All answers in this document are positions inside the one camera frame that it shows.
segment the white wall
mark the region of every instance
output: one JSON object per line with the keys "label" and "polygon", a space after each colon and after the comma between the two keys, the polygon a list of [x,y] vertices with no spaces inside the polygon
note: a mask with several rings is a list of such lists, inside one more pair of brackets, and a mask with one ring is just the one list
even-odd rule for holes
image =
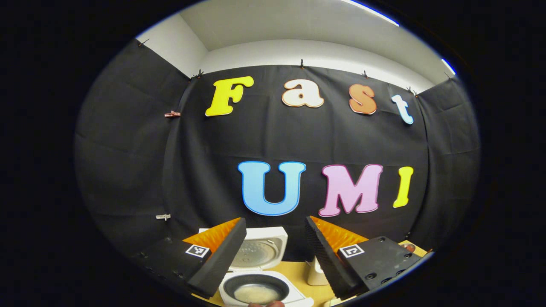
{"label": "white wall", "polygon": [[191,77],[199,72],[201,61],[209,52],[180,14],[174,14],[138,35],[160,57]]}
{"label": "white wall", "polygon": [[210,51],[199,64],[205,73],[257,65],[315,66],[366,74],[420,93],[434,86],[413,70],[380,55],[328,42],[280,39],[245,43]]}

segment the black backdrop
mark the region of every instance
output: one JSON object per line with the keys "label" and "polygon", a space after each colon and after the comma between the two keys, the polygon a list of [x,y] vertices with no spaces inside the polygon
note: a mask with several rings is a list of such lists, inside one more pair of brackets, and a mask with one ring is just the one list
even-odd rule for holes
{"label": "black backdrop", "polygon": [[[244,89],[240,102],[231,103],[233,112],[205,116],[213,83],[241,76],[251,76],[254,85]],[[284,83],[293,79],[315,82],[325,103],[319,108],[283,104]],[[82,195],[100,228],[125,254],[167,234],[183,239],[199,228],[245,217],[248,227],[285,228],[285,261],[311,260],[304,217],[318,216],[324,206],[327,179],[321,171],[332,164],[345,165],[355,183],[366,165],[382,165],[377,210],[324,217],[369,238],[407,238],[425,249],[438,248],[471,201],[478,130],[457,79],[417,98],[383,81],[316,67],[242,67],[187,80],[134,40],[110,62],[82,106],[75,136]],[[374,114],[351,110],[353,84],[374,90]],[[412,125],[403,122],[390,100],[394,95],[408,103]],[[181,117],[163,117],[171,110]],[[278,165],[306,164],[296,209],[281,216],[248,210],[237,168],[244,161],[271,165],[265,181],[265,198],[271,202],[284,195]],[[414,169],[409,202],[393,208],[398,169],[405,166]],[[157,220],[161,214],[171,219]]]}
{"label": "black backdrop", "polygon": [[[8,6],[14,24],[7,28],[7,99],[14,103],[7,107],[15,110],[4,123],[8,136],[18,136],[13,163],[7,163],[8,187],[11,179],[15,183],[7,206],[7,265],[15,267],[8,305],[12,298],[52,306],[180,305],[175,303],[180,297],[134,270],[96,230],[82,206],[72,152],[81,102],[105,64],[128,38],[188,4]],[[484,171],[470,206],[477,208],[477,223],[465,221],[452,244],[421,273],[402,280],[402,288],[389,287],[373,303],[538,302],[536,246],[543,223],[532,204],[540,203],[541,187],[526,178],[539,178],[532,175],[541,171],[535,161],[542,160],[540,151],[529,148],[543,135],[538,117],[544,106],[540,88],[533,86],[542,74],[541,40],[535,37],[541,10],[530,9],[537,7],[530,2],[510,9],[503,3],[450,0],[369,5],[390,12],[424,38],[471,85],[484,148]],[[508,85],[519,91],[507,92]],[[508,101],[522,107],[499,104]]]}

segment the black fabric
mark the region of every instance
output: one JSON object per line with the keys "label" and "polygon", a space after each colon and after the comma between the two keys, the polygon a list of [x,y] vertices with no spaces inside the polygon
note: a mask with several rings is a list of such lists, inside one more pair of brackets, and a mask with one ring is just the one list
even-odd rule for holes
{"label": "black fabric", "polygon": [[457,78],[418,95],[429,143],[429,184],[409,239],[424,249],[447,243],[476,188],[480,140],[473,106]]}
{"label": "black fabric", "polygon": [[124,253],[161,239],[163,156],[188,77],[138,41],[102,71],[80,111],[75,169],[84,202]]}
{"label": "black fabric", "polygon": [[[241,101],[229,115],[206,117],[217,80],[251,76],[252,87],[244,88]],[[319,108],[289,107],[282,103],[284,83],[293,79],[314,81],[325,99]],[[166,148],[163,182],[168,211],[176,222],[178,235],[197,232],[242,216],[248,227],[283,226],[288,233],[285,261],[311,259],[304,235],[304,217],[318,216],[324,206],[327,179],[322,168],[345,165],[356,183],[367,164],[380,164],[376,211],[359,214],[342,212],[325,217],[366,237],[386,235],[404,240],[423,202],[428,152],[425,125],[413,94],[400,87],[339,70],[296,66],[257,66],[204,74],[196,79],[181,101],[182,116],[175,119]],[[363,84],[375,92],[377,112],[357,114],[349,107],[349,87]],[[406,125],[390,98],[400,95],[414,118]],[[265,177],[265,198],[279,202],[284,196],[282,162],[306,164],[301,175],[298,207],[282,216],[263,216],[248,210],[242,200],[243,161],[271,165]],[[400,177],[398,169],[414,168],[410,202],[393,208]]]}

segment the yellow letter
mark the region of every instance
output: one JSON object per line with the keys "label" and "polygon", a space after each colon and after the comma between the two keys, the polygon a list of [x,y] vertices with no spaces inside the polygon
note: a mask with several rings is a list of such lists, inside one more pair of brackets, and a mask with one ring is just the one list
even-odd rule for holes
{"label": "yellow letter", "polygon": [[393,208],[403,207],[407,205],[408,192],[410,191],[410,180],[413,174],[413,168],[409,166],[402,167],[398,170],[400,175],[400,189],[398,190],[398,197],[394,201]]}
{"label": "yellow letter", "polygon": [[318,85],[311,80],[290,80],[284,84],[284,88],[293,88],[282,95],[282,102],[287,106],[301,107],[306,105],[310,108],[318,108],[324,103],[324,99],[318,92]]}
{"label": "yellow letter", "polygon": [[233,102],[237,103],[242,98],[242,85],[251,87],[254,85],[254,79],[251,76],[225,79],[214,82],[216,91],[212,98],[210,108],[205,111],[206,116],[228,115],[233,111],[233,107],[228,105],[229,98],[233,98]]}

